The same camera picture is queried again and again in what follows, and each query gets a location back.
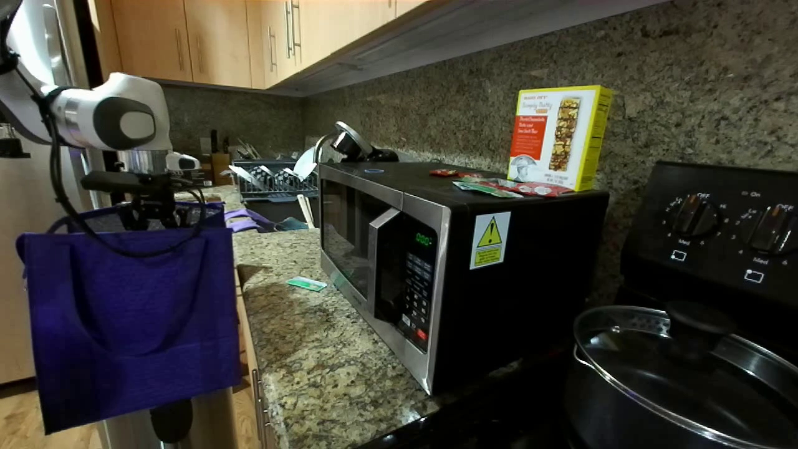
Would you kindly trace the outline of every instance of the wooden cabinet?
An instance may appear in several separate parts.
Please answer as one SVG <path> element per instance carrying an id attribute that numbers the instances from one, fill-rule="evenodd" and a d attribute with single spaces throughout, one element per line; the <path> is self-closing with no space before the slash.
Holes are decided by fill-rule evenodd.
<path id="1" fill-rule="evenodd" d="M 110 0 L 121 69 L 251 87 L 247 0 Z"/>
<path id="2" fill-rule="evenodd" d="M 429 0 L 93 0 L 106 76 L 273 87 Z"/>
<path id="3" fill-rule="evenodd" d="M 658 6 L 665 0 L 625 2 L 461 2 L 461 0 L 385 0 L 395 17 L 378 33 L 348 44 L 312 69 L 302 69 L 273 94 L 312 97 L 327 91 L 438 64 L 500 44 L 603 21 Z"/>
<path id="4" fill-rule="evenodd" d="M 426 0 L 251 0 L 252 82 L 277 84 Z"/>

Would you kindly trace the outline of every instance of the black microwave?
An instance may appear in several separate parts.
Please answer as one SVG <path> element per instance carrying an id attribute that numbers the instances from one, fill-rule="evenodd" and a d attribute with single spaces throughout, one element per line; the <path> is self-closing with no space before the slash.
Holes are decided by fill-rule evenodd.
<path id="1" fill-rule="evenodd" d="M 319 167 L 322 269 L 440 395 L 571 342 L 607 193 L 489 197 L 429 162 Z"/>

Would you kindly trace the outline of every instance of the microwave handle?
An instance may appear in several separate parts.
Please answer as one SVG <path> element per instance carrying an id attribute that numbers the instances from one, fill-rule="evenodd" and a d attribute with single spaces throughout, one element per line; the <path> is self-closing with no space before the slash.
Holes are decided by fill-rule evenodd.
<path id="1" fill-rule="evenodd" d="M 379 319 L 378 294 L 379 294 L 379 231 L 388 230 L 399 218 L 399 210 L 388 210 L 378 219 L 370 221 L 370 263 L 372 263 L 372 279 L 370 279 L 370 296 L 368 309 L 372 316 Z"/>

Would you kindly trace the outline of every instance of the dish rack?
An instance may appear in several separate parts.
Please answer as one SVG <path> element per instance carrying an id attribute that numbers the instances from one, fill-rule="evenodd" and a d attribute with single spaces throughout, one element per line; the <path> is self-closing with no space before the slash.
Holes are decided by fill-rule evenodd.
<path id="1" fill-rule="evenodd" d="M 233 174 L 243 199 L 297 202 L 297 195 L 319 197 L 319 180 L 312 172 L 305 182 L 283 160 L 238 160 Z"/>

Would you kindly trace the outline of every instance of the cabinet handle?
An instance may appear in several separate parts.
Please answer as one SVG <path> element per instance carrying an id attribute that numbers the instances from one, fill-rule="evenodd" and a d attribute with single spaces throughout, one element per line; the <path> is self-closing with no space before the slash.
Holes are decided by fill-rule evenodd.
<path id="1" fill-rule="evenodd" d="M 275 31 L 269 28 L 269 73 L 277 69 L 277 58 L 275 58 L 275 53 L 277 53 L 277 34 L 275 34 Z"/>
<path id="2" fill-rule="evenodd" d="M 294 7 L 294 26 L 292 26 L 292 31 L 294 31 L 294 49 L 300 53 L 297 58 L 302 58 L 302 7 L 300 7 L 297 0 L 292 2 L 292 7 Z"/>
<path id="3" fill-rule="evenodd" d="M 283 2 L 285 6 L 285 58 L 292 59 L 294 56 L 294 33 L 292 33 L 292 6 L 289 2 Z"/>

